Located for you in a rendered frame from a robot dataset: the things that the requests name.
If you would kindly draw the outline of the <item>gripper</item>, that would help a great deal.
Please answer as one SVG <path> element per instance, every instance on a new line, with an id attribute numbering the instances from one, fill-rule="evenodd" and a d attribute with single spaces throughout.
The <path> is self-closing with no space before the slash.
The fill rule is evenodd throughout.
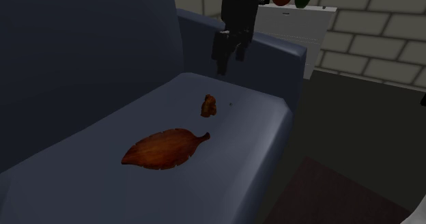
<path id="1" fill-rule="evenodd" d="M 225 23 L 225 31 L 215 33 L 212 46 L 217 74 L 226 74 L 227 63 L 233 53 L 231 36 L 239 38 L 235 46 L 236 61 L 244 61 L 246 50 L 253 39 L 258 7 L 269 3 L 270 0 L 222 0 L 221 19 Z"/>

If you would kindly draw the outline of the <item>small brown figure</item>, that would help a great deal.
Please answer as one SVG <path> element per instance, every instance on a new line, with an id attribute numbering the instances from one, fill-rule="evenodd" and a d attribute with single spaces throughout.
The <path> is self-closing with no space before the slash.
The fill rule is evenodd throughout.
<path id="1" fill-rule="evenodd" d="M 201 116 L 209 117 L 211 115 L 216 115 L 216 99 L 215 97 L 207 94 L 201 106 Z"/>

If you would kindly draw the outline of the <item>white cabinet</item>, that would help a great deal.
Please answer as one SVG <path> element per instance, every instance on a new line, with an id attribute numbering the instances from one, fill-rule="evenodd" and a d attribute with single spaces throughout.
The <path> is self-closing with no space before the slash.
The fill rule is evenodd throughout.
<path id="1" fill-rule="evenodd" d="M 261 5 L 257 11 L 255 31 L 306 47 L 304 78 L 309 79 L 336 11 L 336 7 L 326 6 Z"/>

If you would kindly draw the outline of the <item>brown leaf-shaped wooden tray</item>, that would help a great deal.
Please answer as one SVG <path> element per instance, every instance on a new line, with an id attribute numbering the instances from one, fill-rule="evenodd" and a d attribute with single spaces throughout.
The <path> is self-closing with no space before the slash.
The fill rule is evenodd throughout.
<path id="1" fill-rule="evenodd" d="M 135 143 L 121 160 L 123 165 L 165 170 L 185 163 L 199 145 L 210 139 L 210 133 L 200 137 L 183 128 L 157 132 Z"/>

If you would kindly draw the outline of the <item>dark blue sofa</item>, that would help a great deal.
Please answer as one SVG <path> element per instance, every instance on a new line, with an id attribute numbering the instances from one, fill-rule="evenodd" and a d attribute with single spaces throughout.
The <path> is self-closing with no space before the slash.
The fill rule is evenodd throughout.
<path id="1" fill-rule="evenodd" d="M 0 0 L 0 224 L 252 224 L 307 50 L 256 33 L 219 76 L 222 27 L 175 0 Z M 210 139 L 171 169 L 121 164 L 173 128 Z"/>

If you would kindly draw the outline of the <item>dark red rug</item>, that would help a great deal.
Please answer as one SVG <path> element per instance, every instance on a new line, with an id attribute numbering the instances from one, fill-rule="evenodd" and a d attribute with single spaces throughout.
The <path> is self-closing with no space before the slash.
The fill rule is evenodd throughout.
<path id="1" fill-rule="evenodd" d="M 410 211 L 304 158 L 263 224 L 400 224 Z"/>

